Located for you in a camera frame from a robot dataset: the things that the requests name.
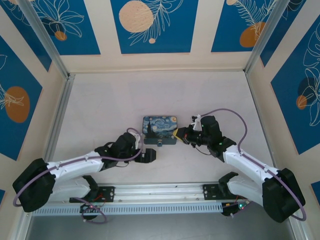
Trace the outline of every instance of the small box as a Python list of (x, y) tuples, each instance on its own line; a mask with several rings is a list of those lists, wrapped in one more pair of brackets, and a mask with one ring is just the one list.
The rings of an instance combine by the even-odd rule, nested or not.
[(178, 122), (175, 116), (145, 116), (142, 124), (142, 133), (145, 135), (143, 142), (158, 147), (174, 145), (177, 143), (174, 137), (177, 128)]

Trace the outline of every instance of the gray floor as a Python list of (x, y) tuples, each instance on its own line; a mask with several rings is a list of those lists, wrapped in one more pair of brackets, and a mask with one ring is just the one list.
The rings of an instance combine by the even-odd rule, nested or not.
[(288, 222), (277, 223), (251, 204), (234, 218), (220, 213), (119, 215), (105, 225), (79, 216), (34, 217), (27, 240), (290, 240)]

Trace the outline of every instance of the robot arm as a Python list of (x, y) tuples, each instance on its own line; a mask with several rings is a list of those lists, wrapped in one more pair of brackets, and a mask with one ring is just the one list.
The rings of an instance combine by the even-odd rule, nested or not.
[(274, 174), (285, 182), (302, 205), (306, 204), (297, 180), (290, 170), (268, 166), (244, 152), (233, 140), (222, 135), (214, 116), (198, 115), (192, 117), (192, 120), (194, 123), (188, 127), (177, 129), (175, 137), (194, 148), (207, 146), (212, 156), (236, 167), (248, 177), (238, 176), (234, 172), (223, 176), (219, 180), (219, 189), (223, 194), (231, 193), (254, 201), (261, 205), (273, 220), (281, 223), (295, 213), (299, 206), (272, 176)]
[(147, 148), (142, 153), (138, 149), (139, 140), (138, 134), (125, 132), (115, 142), (108, 142), (80, 157), (48, 163), (42, 158), (34, 160), (12, 185), (18, 194), (34, 177), (47, 171), (19, 196), (23, 210), (33, 212), (47, 202), (70, 201), (72, 198), (93, 201), (99, 187), (90, 174), (113, 168), (121, 159), (131, 158), (136, 163), (151, 163), (156, 159), (155, 150)]

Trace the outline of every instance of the white table surface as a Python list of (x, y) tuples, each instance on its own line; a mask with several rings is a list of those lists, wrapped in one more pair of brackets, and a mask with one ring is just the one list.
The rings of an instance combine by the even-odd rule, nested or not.
[[(178, 127), (187, 127), (191, 116), (217, 108), (241, 114), (248, 135), (242, 148), (272, 165), (268, 146), (245, 74), (216, 71), (136, 71), (77, 74), (67, 105), (53, 160), (84, 155), (115, 141), (127, 128), (142, 129), (144, 116), (176, 116)], [(217, 112), (222, 134), (238, 142), (244, 126), (230, 112)], [(239, 170), (190, 145), (157, 147), (156, 160), (149, 164), (131, 162), (92, 176), (98, 183), (215, 182)], [(206, 147), (200, 149), (208, 152)]]

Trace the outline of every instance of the starry night painting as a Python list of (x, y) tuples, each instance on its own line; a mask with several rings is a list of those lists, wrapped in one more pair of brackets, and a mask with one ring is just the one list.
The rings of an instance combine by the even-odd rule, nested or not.
[(145, 116), (143, 118), (142, 133), (145, 135), (145, 140), (172, 139), (176, 142), (173, 133), (177, 127), (177, 118), (175, 116)]

